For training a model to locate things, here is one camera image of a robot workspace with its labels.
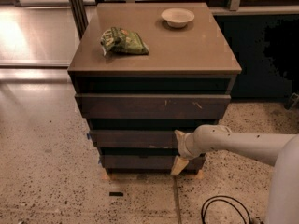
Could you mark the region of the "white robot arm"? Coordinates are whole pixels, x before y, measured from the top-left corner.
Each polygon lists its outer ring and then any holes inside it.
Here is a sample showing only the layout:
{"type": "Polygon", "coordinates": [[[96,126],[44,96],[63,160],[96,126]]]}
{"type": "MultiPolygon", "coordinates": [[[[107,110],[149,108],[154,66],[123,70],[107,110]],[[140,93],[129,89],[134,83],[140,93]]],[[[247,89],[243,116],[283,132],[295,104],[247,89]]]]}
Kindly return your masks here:
{"type": "Polygon", "coordinates": [[[176,130],[178,154],[171,169],[179,175],[189,161],[209,151],[227,150],[274,168],[264,224],[299,224],[299,135],[234,133],[223,125],[176,130]]]}

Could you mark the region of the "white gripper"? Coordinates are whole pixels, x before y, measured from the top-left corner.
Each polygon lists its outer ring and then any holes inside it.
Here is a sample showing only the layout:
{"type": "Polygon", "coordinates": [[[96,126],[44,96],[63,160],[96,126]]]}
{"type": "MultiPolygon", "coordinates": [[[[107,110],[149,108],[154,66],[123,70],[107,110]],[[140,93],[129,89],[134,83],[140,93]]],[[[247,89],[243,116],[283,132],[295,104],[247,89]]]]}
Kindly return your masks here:
{"type": "Polygon", "coordinates": [[[178,140],[178,153],[171,169],[171,175],[179,175],[189,164],[189,160],[195,159],[200,155],[200,151],[194,143],[194,135],[192,133],[184,133],[180,130],[174,130],[178,140]]]}

